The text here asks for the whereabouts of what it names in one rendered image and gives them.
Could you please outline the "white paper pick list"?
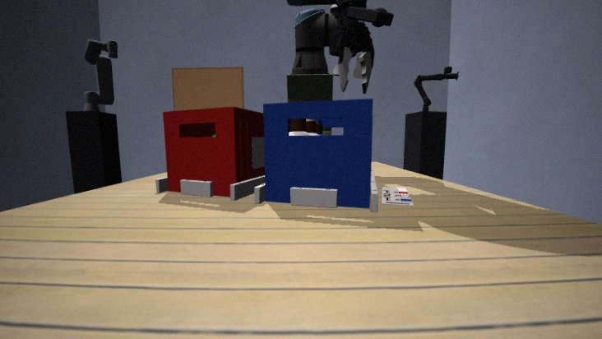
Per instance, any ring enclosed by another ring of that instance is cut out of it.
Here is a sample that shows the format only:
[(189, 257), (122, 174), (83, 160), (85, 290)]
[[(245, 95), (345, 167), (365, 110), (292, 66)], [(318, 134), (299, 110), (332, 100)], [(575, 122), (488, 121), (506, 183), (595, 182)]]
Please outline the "white paper pick list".
[(382, 187), (382, 204), (413, 207), (406, 188)]

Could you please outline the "red crate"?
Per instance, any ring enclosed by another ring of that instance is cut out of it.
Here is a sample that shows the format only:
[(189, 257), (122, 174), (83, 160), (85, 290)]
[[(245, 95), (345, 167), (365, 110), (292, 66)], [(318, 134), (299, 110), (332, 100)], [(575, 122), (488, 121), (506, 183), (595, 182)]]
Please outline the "red crate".
[(182, 179), (211, 181), (214, 196), (230, 197), (230, 184), (265, 175), (263, 113), (224, 107), (163, 119), (168, 191), (181, 193)]

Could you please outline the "white bottle with grey label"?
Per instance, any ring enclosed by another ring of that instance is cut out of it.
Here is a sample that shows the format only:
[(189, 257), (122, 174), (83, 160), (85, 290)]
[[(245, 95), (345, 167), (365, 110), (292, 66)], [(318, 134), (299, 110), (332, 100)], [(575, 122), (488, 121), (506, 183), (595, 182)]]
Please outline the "white bottle with grey label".
[(289, 136), (312, 136), (306, 132), (306, 119), (291, 119)]
[(319, 136), (316, 133), (316, 122), (314, 119), (306, 119), (306, 132), (310, 133), (312, 136)]

